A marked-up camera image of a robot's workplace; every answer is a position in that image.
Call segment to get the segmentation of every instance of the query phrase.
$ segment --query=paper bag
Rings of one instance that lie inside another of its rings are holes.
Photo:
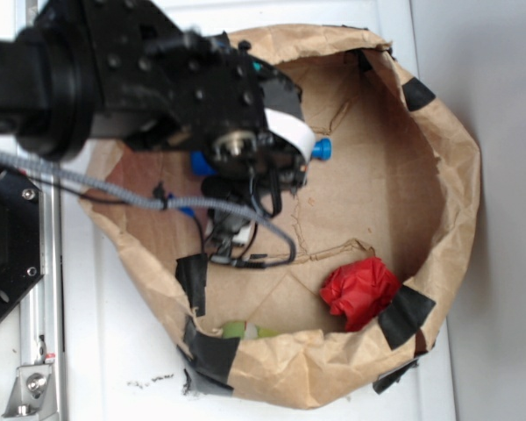
[[[192,220],[82,202],[112,239],[142,297],[203,377],[234,395],[315,408],[375,382],[434,345],[464,277],[480,200],[480,152],[460,122],[366,30],[279,25],[233,33],[250,54],[278,66],[301,88],[316,138],[333,145],[312,161],[308,185],[283,196],[275,219],[297,243],[288,267],[239,270],[209,264],[206,288],[186,292],[177,268],[199,253]],[[103,142],[89,173],[150,196],[163,181],[176,196],[200,195],[185,153],[133,153]],[[261,232],[253,253],[285,253]],[[362,331],[345,333],[318,291],[335,268],[381,257],[403,282]],[[221,326],[248,320],[273,338],[220,339]]]

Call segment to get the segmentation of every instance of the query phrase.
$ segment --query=red crumpled paper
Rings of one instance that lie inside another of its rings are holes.
[[[337,268],[328,276],[320,295],[331,314],[345,314],[347,332],[357,332],[378,316],[401,287],[378,257],[370,257]]]

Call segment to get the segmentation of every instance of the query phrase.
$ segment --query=bolt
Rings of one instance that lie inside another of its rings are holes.
[[[236,76],[238,77],[244,77],[244,69],[241,66],[236,67]]]
[[[146,57],[142,57],[139,60],[139,68],[143,72],[149,72],[150,70],[152,70],[152,62],[149,61]]]
[[[244,101],[245,105],[252,105],[253,104],[253,95],[251,92],[244,92],[244,95],[242,95],[242,101]]]
[[[30,414],[32,407],[29,405],[19,405],[18,406],[18,415],[25,417]]]
[[[121,58],[116,54],[109,54],[107,56],[107,65],[113,69],[120,68]]]
[[[46,386],[46,378],[36,373],[27,379],[26,384],[30,392],[36,392]]]
[[[198,72],[201,69],[201,65],[197,60],[189,60],[188,67],[189,70],[191,70],[194,73]]]
[[[35,197],[37,197],[37,193],[34,189],[25,189],[21,192],[21,196],[28,202],[31,202],[35,200]]]
[[[197,99],[197,101],[202,101],[204,99],[204,92],[202,89],[197,89],[195,91],[195,98]]]

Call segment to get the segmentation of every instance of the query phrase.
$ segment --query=metal bracket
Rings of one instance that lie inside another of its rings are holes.
[[[0,168],[0,322],[41,278],[39,189]]]
[[[53,364],[18,367],[2,421],[54,421],[59,419]]]

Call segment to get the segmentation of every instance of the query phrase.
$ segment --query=black tape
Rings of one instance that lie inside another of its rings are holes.
[[[187,294],[191,309],[196,307],[198,317],[204,316],[206,313],[204,290],[207,286],[208,264],[209,258],[205,253],[195,254],[178,259],[175,270],[175,277]]]
[[[397,370],[387,374],[383,375],[378,379],[376,382],[372,383],[372,387],[374,389],[374,392],[376,392],[378,395],[381,395],[383,392],[385,392],[390,386],[392,386],[394,383],[399,382],[399,380],[402,379],[402,376],[409,371],[410,368],[415,368],[419,364],[417,363],[417,360],[412,360],[409,364],[406,364],[405,366],[398,368]]]
[[[210,379],[226,384],[231,365],[236,358],[239,338],[220,339],[200,333],[193,320],[187,322],[183,341],[193,355],[191,367]]]
[[[217,396],[232,396],[234,388],[212,380],[206,375],[202,375],[195,369],[183,370],[185,372],[186,380],[183,384],[183,395],[188,395],[191,392],[200,392],[204,395],[217,395]]]
[[[352,51],[359,58],[359,70],[362,73],[372,70],[372,64],[370,64],[370,61],[368,61],[367,57],[365,56],[365,54],[362,52],[360,48],[356,50],[352,50]]]
[[[392,303],[378,316],[378,323],[391,349],[412,338],[436,303],[420,292],[403,285]]]
[[[429,105],[437,97],[416,77],[405,83],[402,88],[409,111],[421,110],[422,107]]]

